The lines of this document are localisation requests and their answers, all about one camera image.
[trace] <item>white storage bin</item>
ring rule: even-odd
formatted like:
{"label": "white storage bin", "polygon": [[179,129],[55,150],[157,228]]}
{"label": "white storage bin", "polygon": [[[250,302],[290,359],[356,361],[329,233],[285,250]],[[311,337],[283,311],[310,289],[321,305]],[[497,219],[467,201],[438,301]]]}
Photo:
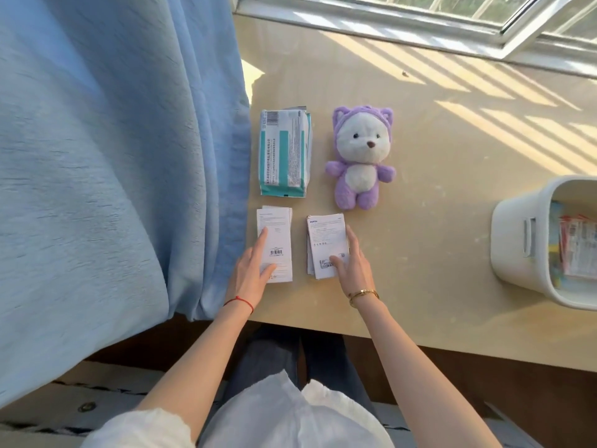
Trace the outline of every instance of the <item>white storage bin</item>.
{"label": "white storage bin", "polygon": [[548,223],[551,201],[597,220],[597,177],[557,177],[535,192],[500,202],[491,218],[491,266],[504,281],[545,294],[571,308],[597,310],[597,280],[549,276]]}

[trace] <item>bin handle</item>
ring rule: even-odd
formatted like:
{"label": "bin handle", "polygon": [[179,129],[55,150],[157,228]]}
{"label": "bin handle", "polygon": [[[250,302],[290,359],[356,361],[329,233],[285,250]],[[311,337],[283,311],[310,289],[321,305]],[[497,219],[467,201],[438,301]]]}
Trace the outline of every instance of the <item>bin handle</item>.
{"label": "bin handle", "polygon": [[524,245],[522,246],[522,255],[528,258],[533,255],[534,237],[535,237],[535,218],[524,219]]}

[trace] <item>wipes package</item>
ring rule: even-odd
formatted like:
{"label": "wipes package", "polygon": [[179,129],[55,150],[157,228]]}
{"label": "wipes package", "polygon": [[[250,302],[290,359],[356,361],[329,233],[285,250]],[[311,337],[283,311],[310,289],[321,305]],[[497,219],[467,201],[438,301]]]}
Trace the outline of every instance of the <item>wipes package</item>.
{"label": "wipes package", "polygon": [[307,195],[311,167],[311,115],[306,107],[261,112],[259,188],[266,196]]}

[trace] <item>stuffed animal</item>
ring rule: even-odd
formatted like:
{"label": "stuffed animal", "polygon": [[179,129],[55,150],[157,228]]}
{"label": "stuffed animal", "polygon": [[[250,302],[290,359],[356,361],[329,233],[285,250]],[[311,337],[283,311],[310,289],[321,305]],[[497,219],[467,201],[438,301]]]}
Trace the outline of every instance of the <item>stuffed animal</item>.
{"label": "stuffed animal", "polygon": [[332,115],[334,150],[338,161],[327,162],[325,172],[338,178],[336,204],[342,210],[371,209],[379,197],[379,181],[392,182],[396,170],[381,165],[390,154],[392,109],[363,105],[338,107]]}

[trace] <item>hand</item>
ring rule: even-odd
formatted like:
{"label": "hand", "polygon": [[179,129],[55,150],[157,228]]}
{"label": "hand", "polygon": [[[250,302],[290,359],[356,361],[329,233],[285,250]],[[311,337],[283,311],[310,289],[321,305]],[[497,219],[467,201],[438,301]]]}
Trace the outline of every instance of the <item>hand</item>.
{"label": "hand", "polygon": [[350,260],[348,266],[338,256],[330,256],[330,261],[338,270],[338,278],[342,291],[347,296],[357,293],[363,289],[375,289],[373,282],[373,273],[369,261],[359,247],[359,240],[350,229],[346,226],[346,234],[350,245]]}
{"label": "hand", "polygon": [[[247,248],[243,255],[236,261],[236,266],[232,272],[232,276],[228,282],[228,289],[226,291],[226,299],[224,302],[234,299],[239,296],[248,301],[254,308],[261,301],[263,290],[272,272],[276,269],[276,264],[268,265],[260,274],[259,265],[261,263],[261,256],[267,239],[267,228],[263,228],[255,245]],[[243,302],[238,302],[238,305],[248,305]]]}

